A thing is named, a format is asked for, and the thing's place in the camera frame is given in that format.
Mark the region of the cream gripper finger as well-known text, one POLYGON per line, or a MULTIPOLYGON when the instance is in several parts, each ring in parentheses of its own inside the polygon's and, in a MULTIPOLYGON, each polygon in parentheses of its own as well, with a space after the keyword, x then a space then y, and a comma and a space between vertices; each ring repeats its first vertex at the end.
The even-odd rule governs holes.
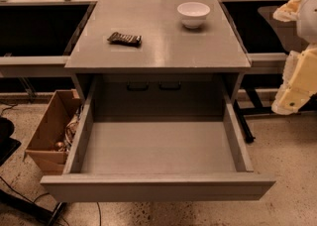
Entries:
POLYGON ((277 21, 281 22, 296 21, 298 17, 300 3, 301 0, 289 0, 281 7, 277 8, 272 16, 277 21))
POLYGON ((297 113, 317 93, 317 50, 291 51, 271 110, 279 115, 297 113))

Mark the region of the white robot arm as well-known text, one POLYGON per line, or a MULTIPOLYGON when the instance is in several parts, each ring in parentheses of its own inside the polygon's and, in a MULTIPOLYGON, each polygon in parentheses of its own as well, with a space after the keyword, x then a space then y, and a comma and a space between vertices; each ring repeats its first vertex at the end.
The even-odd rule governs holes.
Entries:
POLYGON ((273 17, 296 22, 297 36, 308 43, 301 53, 291 51, 271 110, 279 115, 297 113, 317 93, 317 0, 289 0, 273 17))

